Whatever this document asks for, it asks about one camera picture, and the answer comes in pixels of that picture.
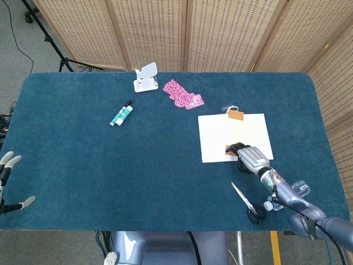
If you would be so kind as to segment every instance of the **marker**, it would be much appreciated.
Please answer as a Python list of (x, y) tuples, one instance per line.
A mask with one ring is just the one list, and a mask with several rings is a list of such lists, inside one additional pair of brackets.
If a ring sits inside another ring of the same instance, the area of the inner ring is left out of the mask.
[(121, 110), (117, 113), (117, 115), (114, 117), (113, 120), (111, 120), (110, 122), (110, 126), (114, 126), (114, 124), (116, 123), (117, 119), (121, 116), (121, 114), (124, 112), (124, 110), (127, 108), (127, 106), (129, 106), (132, 103), (132, 101), (129, 99), (126, 104), (121, 108)]

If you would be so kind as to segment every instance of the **blue carpet tabletop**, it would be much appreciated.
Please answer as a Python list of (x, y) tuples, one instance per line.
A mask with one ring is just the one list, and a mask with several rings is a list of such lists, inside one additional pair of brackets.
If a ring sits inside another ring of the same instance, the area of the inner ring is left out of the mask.
[[(135, 93), (135, 73), (38, 73), (24, 82), (1, 155), (22, 155), (6, 186), (0, 229), (290, 230), (291, 210), (253, 225), (233, 181), (253, 204), (269, 192), (235, 162), (202, 163), (199, 115), (239, 106), (264, 113), (271, 165), (328, 216), (349, 220), (311, 79), (303, 73), (159, 73), (159, 89)], [(175, 79), (205, 105), (186, 110), (162, 91)], [(132, 99), (121, 127), (109, 125)]]

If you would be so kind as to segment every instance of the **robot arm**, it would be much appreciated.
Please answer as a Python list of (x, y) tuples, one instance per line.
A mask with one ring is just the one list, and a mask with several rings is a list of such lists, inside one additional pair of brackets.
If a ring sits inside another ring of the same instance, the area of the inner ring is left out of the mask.
[(298, 212), (289, 218), (289, 223), (298, 236), (323, 239), (324, 230), (341, 247), (353, 251), (353, 224), (335, 217), (327, 218), (317, 206), (307, 202), (270, 167), (270, 161), (256, 147), (242, 143), (231, 145), (227, 150), (235, 153), (240, 161), (239, 168), (260, 176), (260, 181), (272, 193), (272, 199)]

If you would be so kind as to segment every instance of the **black scissors handle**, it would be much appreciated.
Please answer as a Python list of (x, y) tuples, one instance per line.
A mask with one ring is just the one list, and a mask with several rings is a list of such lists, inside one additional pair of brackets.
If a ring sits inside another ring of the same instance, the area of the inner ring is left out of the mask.
[(248, 208), (248, 218), (250, 222), (258, 225), (260, 223), (260, 220), (264, 220), (266, 218), (266, 212), (262, 207), (257, 205), (253, 205), (253, 208), (256, 212), (253, 212), (253, 210)]

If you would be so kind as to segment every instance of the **white phone stand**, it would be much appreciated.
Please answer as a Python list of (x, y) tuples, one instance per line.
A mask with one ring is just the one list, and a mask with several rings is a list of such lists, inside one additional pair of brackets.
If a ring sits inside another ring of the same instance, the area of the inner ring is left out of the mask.
[(157, 65), (155, 62), (143, 66), (141, 71), (135, 69), (137, 79), (133, 82), (135, 92), (145, 92), (158, 89)]

